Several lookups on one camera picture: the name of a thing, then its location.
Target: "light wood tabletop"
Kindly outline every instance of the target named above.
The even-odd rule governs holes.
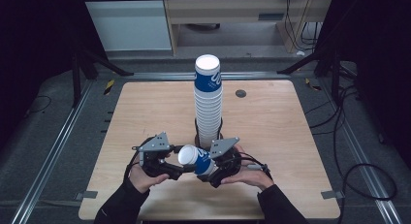
[[[94,219],[122,182],[132,146],[165,131],[170,144],[194,144],[192,81],[128,82],[115,108],[87,191],[81,219]],[[288,80],[223,80],[224,138],[239,137],[245,152],[269,165],[274,182],[305,218],[339,216],[332,190],[293,84]],[[246,92],[238,98],[236,91]],[[177,155],[166,160],[178,165]],[[151,187],[140,220],[263,219],[259,189],[243,183],[212,187],[194,174]]]

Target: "blue label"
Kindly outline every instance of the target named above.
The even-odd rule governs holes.
[[[211,160],[208,157],[208,152],[197,148],[197,151],[199,152],[199,156],[197,157],[196,160],[196,171],[194,172],[196,175],[201,175],[203,174],[209,167],[209,164],[211,163]]]
[[[213,92],[221,86],[221,74],[218,72],[212,76],[204,76],[196,71],[196,79],[194,84],[197,89],[203,92]]]

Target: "blue and white cup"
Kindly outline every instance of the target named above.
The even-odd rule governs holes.
[[[178,162],[181,165],[195,164],[196,175],[209,175],[214,169],[214,161],[209,158],[206,150],[193,145],[185,145],[178,153]]]
[[[194,98],[200,145],[209,147],[212,140],[218,139],[223,100],[220,60],[214,55],[202,55],[196,60]]]

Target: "human hand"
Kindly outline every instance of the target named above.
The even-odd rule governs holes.
[[[129,178],[131,183],[140,193],[145,193],[151,186],[160,184],[170,177],[168,174],[162,174],[157,177],[148,176],[140,166],[139,161],[139,157],[136,157],[133,161],[133,167],[131,167]]]
[[[244,153],[244,150],[240,145],[235,145],[235,148],[240,154]],[[251,164],[254,164],[254,162],[249,160],[242,160],[239,172],[233,176],[223,178],[221,180],[221,184],[243,182],[251,186],[257,186],[262,191],[274,185],[274,181],[272,181],[272,179],[270,179],[263,171],[251,170],[247,168],[247,166]]]

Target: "forearm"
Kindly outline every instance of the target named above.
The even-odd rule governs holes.
[[[307,224],[302,214],[291,204],[284,193],[273,185],[258,195],[266,223]]]
[[[149,191],[140,193],[127,179],[99,209],[94,223],[136,223]]]

